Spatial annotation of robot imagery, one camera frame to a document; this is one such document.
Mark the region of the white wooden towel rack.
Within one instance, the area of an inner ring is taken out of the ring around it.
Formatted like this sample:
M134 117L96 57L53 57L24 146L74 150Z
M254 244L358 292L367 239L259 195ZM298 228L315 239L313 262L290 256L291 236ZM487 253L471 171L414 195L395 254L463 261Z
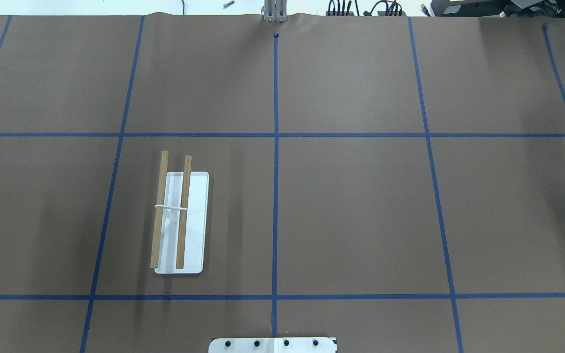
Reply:
M160 152L150 268L158 275L196 275L204 270L210 175L191 169L171 172L170 153Z

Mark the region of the black monitor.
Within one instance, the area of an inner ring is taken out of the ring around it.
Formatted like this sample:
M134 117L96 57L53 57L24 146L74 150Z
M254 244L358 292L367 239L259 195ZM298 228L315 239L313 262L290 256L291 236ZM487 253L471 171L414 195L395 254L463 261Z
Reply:
M432 0L436 17L565 18L565 0Z

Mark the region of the aluminium frame post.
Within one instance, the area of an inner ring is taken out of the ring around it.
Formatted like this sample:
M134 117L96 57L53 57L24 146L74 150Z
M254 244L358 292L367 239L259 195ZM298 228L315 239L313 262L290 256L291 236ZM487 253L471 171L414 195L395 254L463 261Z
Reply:
M287 0L265 0L262 15L266 23L287 22Z

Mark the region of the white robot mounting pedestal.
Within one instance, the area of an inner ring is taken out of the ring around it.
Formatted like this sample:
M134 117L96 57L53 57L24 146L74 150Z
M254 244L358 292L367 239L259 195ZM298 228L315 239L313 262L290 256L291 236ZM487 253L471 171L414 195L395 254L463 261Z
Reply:
M263 337L213 339L209 353L336 353L331 337Z

